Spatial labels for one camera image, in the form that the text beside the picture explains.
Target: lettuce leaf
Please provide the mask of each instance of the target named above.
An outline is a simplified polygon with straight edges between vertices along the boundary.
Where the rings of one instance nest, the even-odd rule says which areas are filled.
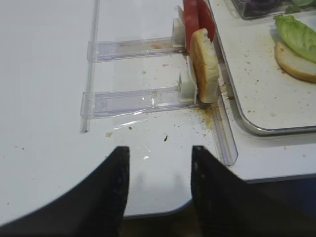
[[[316,32],[294,16],[275,16],[284,42],[302,57],[316,63]]]

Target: bread slice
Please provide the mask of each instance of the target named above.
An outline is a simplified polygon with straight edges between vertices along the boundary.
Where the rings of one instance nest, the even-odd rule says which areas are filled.
[[[293,77],[316,82],[316,63],[302,58],[282,41],[276,43],[275,55],[277,63]]]
[[[214,45],[207,37],[207,29],[193,33],[190,58],[197,77],[199,99],[204,103],[216,102],[219,68]]]

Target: white countertop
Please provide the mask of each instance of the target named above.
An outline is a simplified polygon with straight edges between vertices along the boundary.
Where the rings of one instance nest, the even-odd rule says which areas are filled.
[[[126,118],[97,119],[88,133],[79,133],[92,11],[90,0],[0,2],[6,36],[0,39],[0,225],[68,191],[117,145],[131,148],[126,216],[171,212],[191,200],[192,145],[205,145],[217,154],[212,131],[195,110],[144,114],[132,130],[122,126]],[[154,62],[169,64],[155,78],[172,78],[184,66],[174,57],[170,63],[165,57],[142,61],[147,73],[140,71],[140,77],[155,72],[149,68]],[[106,66],[97,65],[96,75],[98,70],[110,74]],[[98,85],[106,83],[97,79]],[[225,102],[239,153],[232,167],[237,175],[256,180],[316,172],[315,134],[254,137],[232,116],[233,101]]]

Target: bun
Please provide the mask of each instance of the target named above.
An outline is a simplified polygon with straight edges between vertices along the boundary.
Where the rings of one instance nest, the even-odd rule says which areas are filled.
[[[276,61],[291,76],[316,82],[316,63],[302,58],[285,43],[279,41],[275,47]]]
[[[207,29],[193,33],[190,58],[197,77],[199,99],[204,103],[216,102],[219,68],[214,45],[207,37]]]

